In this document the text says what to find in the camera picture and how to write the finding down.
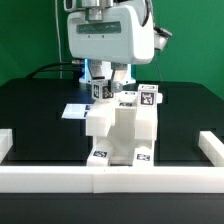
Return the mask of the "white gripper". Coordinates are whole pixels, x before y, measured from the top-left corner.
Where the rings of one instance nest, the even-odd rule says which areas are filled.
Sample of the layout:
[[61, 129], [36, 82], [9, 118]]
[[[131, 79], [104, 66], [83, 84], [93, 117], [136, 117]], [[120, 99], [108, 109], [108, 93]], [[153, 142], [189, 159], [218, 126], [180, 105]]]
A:
[[79, 10], [68, 12], [71, 55], [91, 59], [89, 72], [93, 80], [103, 78], [101, 61], [113, 62], [109, 90], [121, 92], [127, 64], [147, 64], [154, 56], [152, 3], [80, 3]]

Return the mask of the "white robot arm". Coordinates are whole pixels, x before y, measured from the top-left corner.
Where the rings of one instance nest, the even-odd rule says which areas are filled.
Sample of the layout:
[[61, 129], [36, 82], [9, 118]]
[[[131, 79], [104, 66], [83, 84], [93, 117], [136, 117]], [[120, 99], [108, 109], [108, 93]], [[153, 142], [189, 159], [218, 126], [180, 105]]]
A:
[[88, 84], [121, 73], [130, 80], [130, 67], [154, 57], [151, 0], [64, 0], [68, 13], [71, 55], [85, 61]]

